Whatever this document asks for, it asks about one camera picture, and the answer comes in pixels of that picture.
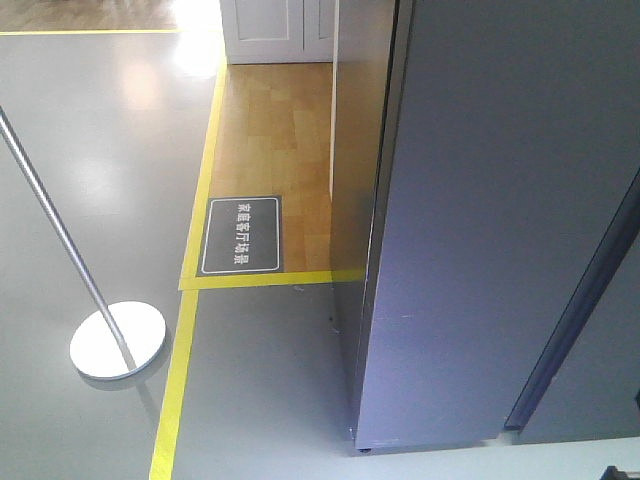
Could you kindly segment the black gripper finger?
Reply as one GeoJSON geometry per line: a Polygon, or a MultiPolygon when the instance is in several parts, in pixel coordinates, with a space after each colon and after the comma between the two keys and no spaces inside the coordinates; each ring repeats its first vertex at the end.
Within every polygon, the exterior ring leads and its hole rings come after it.
{"type": "Polygon", "coordinates": [[[600,480],[640,480],[640,472],[620,470],[611,465],[605,469],[600,480]]]}

